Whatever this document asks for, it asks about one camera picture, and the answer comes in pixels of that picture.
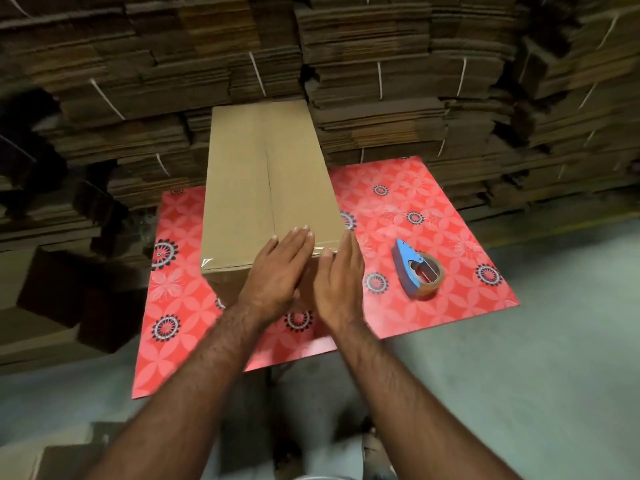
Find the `red table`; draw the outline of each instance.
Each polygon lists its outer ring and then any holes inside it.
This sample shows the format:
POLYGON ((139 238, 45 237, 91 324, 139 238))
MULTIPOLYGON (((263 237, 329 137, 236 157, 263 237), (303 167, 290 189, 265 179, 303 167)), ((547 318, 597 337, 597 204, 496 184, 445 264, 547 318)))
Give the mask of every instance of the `red table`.
MULTIPOLYGON (((510 306, 518 300, 420 158, 330 171, 340 213, 365 259, 364 311, 380 337, 392 337, 510 306), (400 286, 396 238, 436 257, 446 277, 437 295, 413 301, 400 286)), ((132 397, 152 394, 187 357, 223 307, 200 274, 204 187, 166 192, 149 279, 132 397)), ((312 314, 267 329, 246 370, 335 349, 312 314)))

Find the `pink petal pattern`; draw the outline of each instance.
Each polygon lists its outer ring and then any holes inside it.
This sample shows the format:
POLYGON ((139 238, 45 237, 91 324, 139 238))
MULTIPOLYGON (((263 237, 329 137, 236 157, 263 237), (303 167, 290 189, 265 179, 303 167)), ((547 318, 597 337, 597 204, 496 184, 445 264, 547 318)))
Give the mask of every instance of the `pink petal pattern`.
MULTIPOLYGON (((330 176, 340 210, 356 219, 353 231, 365 259, 365 275, 379 273, 387 281, 384 292, 374 294, 365 286, 364 293, 367 322, 380 338, 518 305, 502 277, 492 285, 480 279, 478 266, 495 266, 420 158, 335 168, 330 176), (376 194, 373 189, 378 186, 387 193, 376 194), (398 237, 436 257, 445 269, 442 286, 426 301, 411 300, 402 290, 391 257, 398 237)), ((134 399, 153 394, 222 314, 200 274, 204 197, 204 187, 163 195, 156 238, 174 241, 179 254, 149 279, 134 399), (179 321, 179 330, 158 340, 154 327, 168 315, 179 321)), ((334 349, 328 330, 316 317, 299 330, 287 327, 283 317, 265 331, 246 370, 334 349)))

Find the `open cardboard box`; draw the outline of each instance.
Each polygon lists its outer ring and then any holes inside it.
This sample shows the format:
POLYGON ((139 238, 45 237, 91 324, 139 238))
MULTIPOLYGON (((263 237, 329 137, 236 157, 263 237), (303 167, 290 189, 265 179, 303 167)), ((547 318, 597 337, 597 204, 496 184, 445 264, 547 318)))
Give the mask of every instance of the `open cardboard box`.
POLYGON ((225 306, 276 234, 308 225, 316 249, 292 311, 315 309, 313 279, 324 247, 344 232, 316 131, 303 100, 212 110, 201 271, 225 306))

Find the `person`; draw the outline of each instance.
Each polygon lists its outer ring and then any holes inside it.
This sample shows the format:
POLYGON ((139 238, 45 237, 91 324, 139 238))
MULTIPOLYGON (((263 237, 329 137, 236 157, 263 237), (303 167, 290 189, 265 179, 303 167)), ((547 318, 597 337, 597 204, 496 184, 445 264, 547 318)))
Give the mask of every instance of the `person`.
MULTIPOLYGON (((286 313, 313 250, 295 228, 258 253, 237 303, 106 450, 86 480, 199 479, 216 440, 225 393, 262 332, 286 313)), ((401 480, 517 479, 460 423, 367 326, 364 260, 346 231, 335 259, 325 248, 314 281, 317 311, 362 395, 401 480)))

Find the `hand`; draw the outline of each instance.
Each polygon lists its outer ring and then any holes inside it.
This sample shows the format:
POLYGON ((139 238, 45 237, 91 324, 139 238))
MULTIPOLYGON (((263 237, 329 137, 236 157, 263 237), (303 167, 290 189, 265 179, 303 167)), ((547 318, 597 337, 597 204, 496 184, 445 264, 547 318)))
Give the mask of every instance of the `hand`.
POLYGON ((360 246, 355 234, 345 231, 335 261, 331 249, 323 249, 314 281, 318 313, 332 333, 354 320, 364 320, 363 276, 364 259, 360 246))
POLYGON ((278 243, 273 236, 256 256, 238 304, 249 306, 261 323, 281 317, 300 295, 296 289, 314 251, 314 233, 308 227, 290 231, 278 243))

